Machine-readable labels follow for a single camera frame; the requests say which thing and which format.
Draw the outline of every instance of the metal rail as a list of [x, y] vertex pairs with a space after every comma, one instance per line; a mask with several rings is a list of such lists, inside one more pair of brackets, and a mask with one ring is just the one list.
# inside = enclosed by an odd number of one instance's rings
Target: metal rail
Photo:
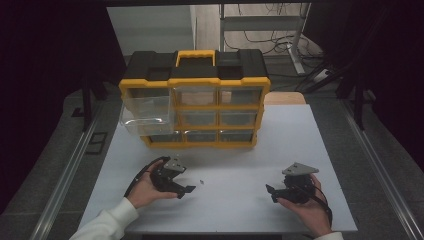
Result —
[[414, 215], [412, 214], [408, 204], [403, 198], [402, 194], [399, 192], [392, 179], [390, 178], [389, 173], [384, 167], [380, 157], [372, 146], [370, 140], [367, 137], [365, 131], [361, 130], [358, 125], [355, 123], [352, 115], [351, 106], [347, 101], [341, 101], [342, 108], [344, 109], [345, 116], [355, 133], [356, 138], [358, 139], [359, 144], [361, 145], [364, 153], [366, 154], [372, 169], [374, 170], [377, 179], [380, 181], [381, 186], [383, 187], [384, 192], [392, 204], [392, 207], [398, 216], [401, 224], [403, 225], [406, 233], [409, 236], [409, 239], [419, 240], [424, 239], [423, 233], [419, 228]]
[[50, 196], [49, 201], [46, 204], [46, 207], [41, 214], [37, 225], [34, 228], [34, 231], [30, 237], [31, 240], [44, 240], [50, 233], [50, 230], [53, 226], [53, 223], [56, 219], [56, 216], [62, 206], [63, 200], [65, 199], [66, 193], [68, 192], [69, 186], [72, 183], [72, 180], [75, 176], [75, 173], [78, 169], [81, 158], [84, 155], [84, 151], [90, 141], [91, 135], [96, 128], [100, 112], [103, 108], [103, 101], [99, 102], [99, 105], [94, 109], [94, 117], [89, 125], [88, 129], [81, 135], [78, 140], [78, 144], [72, 153], [68, 164], [65, 167], [55, 189], [53, 190], [52, 195]]

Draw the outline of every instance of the metal bracket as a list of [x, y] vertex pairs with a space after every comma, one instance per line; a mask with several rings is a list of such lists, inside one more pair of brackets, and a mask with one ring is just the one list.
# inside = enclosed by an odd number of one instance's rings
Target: metal bracket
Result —
[[183, 173], [186, 170], [186, 167], [183, 167], [181, 162], [178, 160], [178, 158], [174, 158], [166, 162], [164, 165], [165, 169], [177, 171], [180, 173]]
[[286, 170], [283, 170], [283, 174], [287, 176], [299, 176], [317, 172], [319, 172], [317, 168], [309, 167], [297, 162], [288, 167]]

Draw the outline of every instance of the white tabletop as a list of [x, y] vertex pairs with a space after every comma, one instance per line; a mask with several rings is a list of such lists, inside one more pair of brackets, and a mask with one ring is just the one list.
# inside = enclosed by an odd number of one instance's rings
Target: white tabletop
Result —
[[244, 149], [149, 149], [118, 124], [80, 227], [118, 204], [133, 177], [160, 156], [178, 156], [187, 170], [174, 181], [196, 189], [139, 210], [128, 232], [304, 232], [298, 217], [273, 203], [265, 188], [284, 188], [281, 171], [294, 162], [320, 170], [316, 176], [333, 210], [333, 230], [357, 231], [309, 105], [265, 106], [258, 143]]

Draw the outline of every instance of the hand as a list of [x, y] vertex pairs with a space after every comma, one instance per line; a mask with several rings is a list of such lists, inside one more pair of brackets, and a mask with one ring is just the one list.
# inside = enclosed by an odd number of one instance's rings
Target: hand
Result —
[[157, 168], [161, 163], [163, 163], [162, 160], [150, 166], [141, 176], [140, 180], [134, 185], [133, 189], [128, 195], [127, 199], [135, 208], [149, 205], [157, 199], [170, 199], [178, 197], [177, 193], [159, 192], [156, 190], [155, 186], [153, 186], [152, 180], [150, 180], [150, 172]]
[[[321, 183], [315, 175], [311, 174], [311, 178], [315, 187], [321, 190]], [[315, 191], [315, 196], [325, 202], [325, 197], [320, 191]], [[284, 198], [278, 198], [277, 200], [281, 205], [296, 213], [315, 237], [321, 237], [333, 232], [327, 213], [314, 200], [310, 199], [305, 204], [295, 204]]]

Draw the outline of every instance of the metal stand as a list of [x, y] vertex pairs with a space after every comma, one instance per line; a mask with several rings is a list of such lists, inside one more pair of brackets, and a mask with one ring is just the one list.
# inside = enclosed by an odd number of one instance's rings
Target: metal stand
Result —
[[305, 75], [297, 55], [297, 47], [306, 22], [310, 3], [302, 4], [299, 16], [225, 16], [225, 5], [220, 5], [220, 44], [219, 50], [225, 51], [224, 32], [227, 31], [295, 31], [288, 52], [298, 75]]

